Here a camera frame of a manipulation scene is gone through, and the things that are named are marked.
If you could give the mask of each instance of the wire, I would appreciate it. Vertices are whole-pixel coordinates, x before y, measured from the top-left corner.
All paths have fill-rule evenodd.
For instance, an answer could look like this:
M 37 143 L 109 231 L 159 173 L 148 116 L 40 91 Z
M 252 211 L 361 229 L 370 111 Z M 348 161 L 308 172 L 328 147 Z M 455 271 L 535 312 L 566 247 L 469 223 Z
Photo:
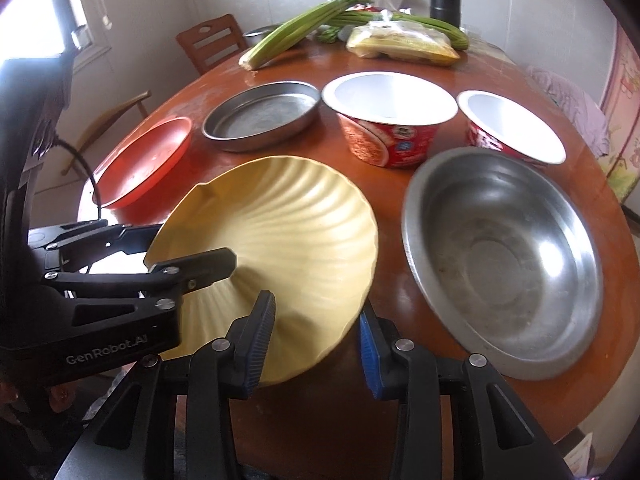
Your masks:
M 80 165 L 84 169 L 86 176 L 89 177 L 89 180 L 91 181 L 91 185 L 94 187 L 95 205 L 98 206 L 98 220 L 101 219 L 102 218 L 102 200 L 100 200 L 100 190 L 98 190 L 98 185 L 95 183 L 94 172 L 91 171 L 91 168 L 86 163 L 86 160 L 84 160 L 84 156 L 82 156 L 82 154 L 78 150 L 76 150 L 71 144 L 66 142 L 66 140 L 60 139 L 60 137 L 58 136 L 56 136 L 56 139 L 54 140 L 53 145 L 60 146 L 60 148 L 64 148 L 65 150 L 67 150 L 73 156 L 73 158 L 80 163 Z

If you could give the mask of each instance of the green vegetable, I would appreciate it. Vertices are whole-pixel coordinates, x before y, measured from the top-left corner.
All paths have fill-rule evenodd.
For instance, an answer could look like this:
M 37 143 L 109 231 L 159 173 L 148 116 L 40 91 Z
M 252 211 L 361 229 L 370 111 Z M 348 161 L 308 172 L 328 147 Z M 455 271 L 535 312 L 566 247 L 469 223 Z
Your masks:
M 328 22 L 345 9 L 369 0 L 328 0 L 280 25 L 260 43 L 248 50 L 238 62 L 246 70 L 256 70 L 302 40 L 312 30 Z
M 341 30 L 342 27 L 329 27 L 318 34 L 318 41 L 321 43 L 335 43 Z
M 369 22 L 382 20 L 379 12 L 369 12 L 368 10 L 345 10 L 327 22 L 332 27 L 344 27 L 345 25 L 367 25 Z M 434 28 L 447 35 L 451 41 L 451 46 L 456 50 L 466 50 L 469 48 L 469 38 L 459 28 L 450 23 L 436 20 L 435 18 L 425 18 L 424 16 L 414 16 L 404 12 L 394 12 L 391 20 L 404 20 L 406 22 L 421 23 L 427 28 Z

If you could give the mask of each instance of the plastic bag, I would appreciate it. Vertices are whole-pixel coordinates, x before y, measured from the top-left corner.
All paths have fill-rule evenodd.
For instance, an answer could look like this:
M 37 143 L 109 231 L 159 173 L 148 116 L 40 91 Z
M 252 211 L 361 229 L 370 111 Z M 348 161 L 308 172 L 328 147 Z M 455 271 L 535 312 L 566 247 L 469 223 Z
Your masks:
M 449 66 L 460 59 L 449 38 L 415 22 L 369 22 L 353 29 L 347 50 L 359 57 L 386 54 L 393 59 Z

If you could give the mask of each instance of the shell-shaped yellow bowl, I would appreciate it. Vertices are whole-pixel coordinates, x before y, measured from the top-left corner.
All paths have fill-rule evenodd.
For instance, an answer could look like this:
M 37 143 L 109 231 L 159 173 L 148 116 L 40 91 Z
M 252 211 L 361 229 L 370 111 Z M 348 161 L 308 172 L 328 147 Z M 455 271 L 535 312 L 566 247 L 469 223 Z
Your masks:
M 260 382 L 308 370 L 343 338 L 369 292 L 378 228 L 369 202 L 343 174 L 308 158 L 270 156 L 238 166 L 182 199 L 145 257 L 154 263 L 220 247 L 233 275 L 185 295 L 180 346 L 191 354 L 247 316 L 258 292 L 276 297 Z

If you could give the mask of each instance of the table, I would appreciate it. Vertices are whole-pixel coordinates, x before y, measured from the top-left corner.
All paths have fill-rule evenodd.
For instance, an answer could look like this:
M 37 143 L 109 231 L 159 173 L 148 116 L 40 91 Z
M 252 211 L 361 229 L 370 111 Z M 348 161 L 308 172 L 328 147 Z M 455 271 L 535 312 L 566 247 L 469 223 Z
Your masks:
M 335 113 L 321 105 L 319 119 L 299 136 L 254 153 L 224 153 L 200 133 L 208 112 L 251 86 L 277 80 L 302 80 L 322 88 L 332 79 L 367 70 L 421 76 L 454 96 L 481 89 L 511 98 L 546 121 L 561 138 L 567 160 L 546 174 L 581 211 L 593 234 L 604 273 L 604 308 L 597 334 L 581 359 L 559 377 L 545 381 L 511 380 L 549 437 L 559 440 L 602 400 L 616 381 L 640 332 L 640 269 L 629 229 L 596 160 L 562 112 L 515 65 L 479 52 L 463 54 L 453 68 L 360 59 L 341 44 L 307 41 L 256 72 L 238 67 L 237 57 L 219 65 L 154 111 L 120 146 L 156 122 L 173 115 L 193 120 L 186 155 L 161 183 L 118 211 L 119 222 L 161 222 L 199 182 L 238 164 L 267 155 L 291 154 L 319 160 L 350 178 L 370 201 L 380 229 L 380 255 L 370 300 L 379 316 L 400 333 L 437 355 L 464 358 L 467 352 L 449 335 L 414 282 L 402 248 L 400 215 L 412 169 L 386 170 L 359 161 L 349 152 Z M 459 113 L 444 124 L 430 153 L 464 142 Z M 98 168 L 99 175 L 113 154 Z M 84 188 L 78 219 L 95 218 L 90 184 Z M 388 476 L 394 445 L 396 406 L 377 402 L 360 370 L 356 331 L 318 366 L 290 381 L 258 389 L 232 404 L 239 459 L 286 478 L 382 479 Z

